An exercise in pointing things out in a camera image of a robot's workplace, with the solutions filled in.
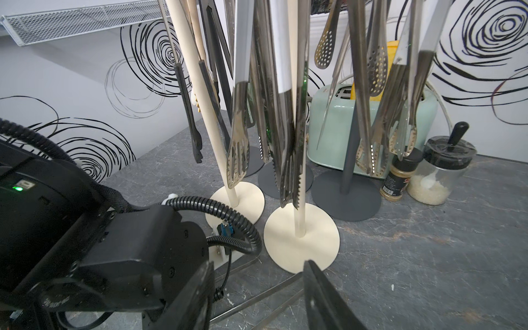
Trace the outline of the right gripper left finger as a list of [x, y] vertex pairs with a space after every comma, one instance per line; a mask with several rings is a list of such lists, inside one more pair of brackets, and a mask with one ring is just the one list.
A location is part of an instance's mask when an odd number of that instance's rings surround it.
[[213, 262], [202, 263], [177, 298], [149, 329], [209, 329], [214, 283]]

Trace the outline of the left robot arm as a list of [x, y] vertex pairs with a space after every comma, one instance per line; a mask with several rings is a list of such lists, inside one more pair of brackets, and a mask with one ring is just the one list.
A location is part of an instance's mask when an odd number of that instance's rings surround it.
[[233, 208], [183, 196], [134, 206], [49, 138], [1, 121], [1, 328], [71, 329], [70, 312], [142, 315], [144, 329], [207, 329], [211, 247], [257, 256]]

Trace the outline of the cream utensil rack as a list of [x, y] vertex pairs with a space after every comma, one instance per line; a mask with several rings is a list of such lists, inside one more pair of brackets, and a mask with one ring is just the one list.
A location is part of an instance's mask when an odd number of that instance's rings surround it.
[[[296, 117], [296, 55], [297, 37], [294, 36], [298, 23], [296, 17], [297, 1], [286, 1], [290, 35], [291, 81], [293, 96], [293, 118]], [[340, 235], [333, 219], [321, 208], [309, 204], [306, 198], [306, 147], [307, 122], [304, 146], [304, 170], [301, 176], [300, 206], [296, 209], [293, 203], [276, 209], [265, 224], [265, 247], [272, 260], [284, 270], [297, 274], [303, 270], [305, 261], [312, 260], [325, 270], [336, 259], [340, 248]]]
[[201, 110], [204, 124], [208, 133], [210, 143], [221, 174], [224, 186], [218, 189], [213, 197], [218, 201], [232, 207], [252, 223], [255, 224], [261, 218], [265, 208], [265, 198], [255, 184], [241, 181], [233, 189], [228, 187], [227, 182], [227, 155], [221, 135], [218, 130], [218, 120], [213, 107], [215, 96], [209, 91], [210, 77], [201, 58], [193, 29], [186, 17], [183, 1], [167, 1], [170, 18], [173, 22], [177, 38], [180, 42], [181, 52], [191, 78], [192, 87], [197, 99], [197, 105]]

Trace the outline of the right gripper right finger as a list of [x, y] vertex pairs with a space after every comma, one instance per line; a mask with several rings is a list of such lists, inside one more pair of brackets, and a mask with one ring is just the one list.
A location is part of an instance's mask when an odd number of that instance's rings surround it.
[[302, 276], [309, 329], [367, 329], [314, 261], [304, 262]]

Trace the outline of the beige plastic tongs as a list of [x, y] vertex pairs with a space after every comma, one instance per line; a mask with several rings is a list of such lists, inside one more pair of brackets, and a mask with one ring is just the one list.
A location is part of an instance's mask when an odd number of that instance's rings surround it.
[[[190, 4], [190, 1], [188, 0], [181, 0], [180, 1], [181, 5], [182, 5], [182, 8], [184, 8], [184, 12], [185, 12], [185, 15], [186, 15], [186, 20], [189, 24], [189, 27], [191, 29], [191, 33], [192, 33], [192, 37], [193, 37], [193, 41], [195, 42], [195, 45], [198, 47], [198, 43], [197, 43], [197, 39], [196, 39], [196, 34], [195, 34], [195, 29], [193, 27], [193, 18], [191, 16], [191, 4]], [[192, 88], [192, 95], [194, 97], [194, 101], [192, 101], [191, 103], [193, 105], [195, 105], [198, 109], [198, 112], [201, 111], [200, 107], [199, 107], [199, 103], [198, 103], [198, 99], [196, 97], [196, 93], [195, 93], [195, 88]]]

